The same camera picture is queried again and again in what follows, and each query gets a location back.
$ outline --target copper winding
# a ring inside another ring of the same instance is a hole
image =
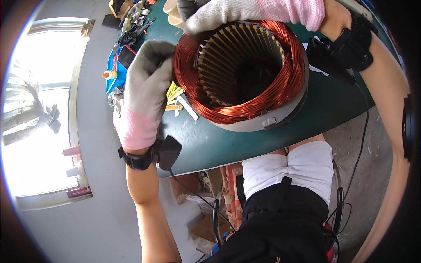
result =
[[[174,54],[174,72],[191,106],[204,118],[219,124],[232,124],[261,115],[264,110],[277,109],[289,101],[301,88],[303,74],[303,54],[301,42],[283,23],[263,20],[253,21],[270,30],[281,43],[285,62],[273,83],[259,96],[243,104],[234,106],[210,105],[204,93],[195,68],[197,51],[201,43],[184,34]]]

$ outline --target work glove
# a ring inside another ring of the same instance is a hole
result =
[[[125,150],[144,149],[156,140],[173,76],[174,49],[168,42],[147,41],[127,70],[124,105],[116,125]]]
[[[189,14],[192,8],[181,11]],[[194,35],[227,22],[250,19],[301,23],[308,31],[317,31],[324,17],[323,0],[211,0],[186,20],[184,30]]]

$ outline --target window frame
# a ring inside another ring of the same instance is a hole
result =
[[[57,32],[57,31],[73,31],[80,32],[81,36],[87,37],[89,41],[89,33],[92,30],[93,24],[95,23],[94,19],[83,19],[83,18],[74,18],[74,17],[59,17],[52,19],[42,19],[34,21],[28,33],[23,36],[29,36],[34,34],[41,34],[46,32]],[[82,52],[79,53],[79,57],[75,62],[73,68],[72,79],[70,82],[57,82],[57,83],[46,83],[40,84],[41,90],[52,90],[65,88],[69,90],[69,100],[67,106],[67,122],[68,122],[68,134],[69,134],[69,145],[70,147],[79,145],[79,136],[77,132],[77,88],[80,76],[80,70],[82,66],[83,57],[85,54],[86,46]],[[73,165],[81,161],[80,156],[72,156]],[[26,196],[17,196],[14,197],[18,208],[21,211],[25,210],[39,210],[51,207],[57,207],[60,205],[66,205],[75,201],[84,200],[87,198],[93,197],[91,191],[89,190],[87,194],[69,198],[67,192],[74,189],[80,188],[89,188],[89,182],[85,175],[78,176],[77,178],[78,186],[57,189],[51,192],[26,195]]]

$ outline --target white wall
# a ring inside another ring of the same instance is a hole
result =
[[[93,198],[60,207],[21,212],[24,224],[52,262],[140,262],[141,244],[125,167],[101,77],[117,30],[103,27],[109,0],[50,0],[37,19],[96,19],[86,47],[77,93],[77,128]],[[175,203],[168,179],[160,179],[160,199],[184,262],[202,254],[188,239],[186,224],[200,210]]]

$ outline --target blue tray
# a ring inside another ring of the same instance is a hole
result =
[[[117,51],[117,56],[120,54],[122,47],[120,47]],[[112,70],[112,51],[108,57],[108,65],[107,70]],[[123,65],[117,61],[117,78],[106,80],[107,86],[106,86],[106,94],[110,94],[115,87],[123,86],[126,82],[126,74],[127,70],[123,67]]]

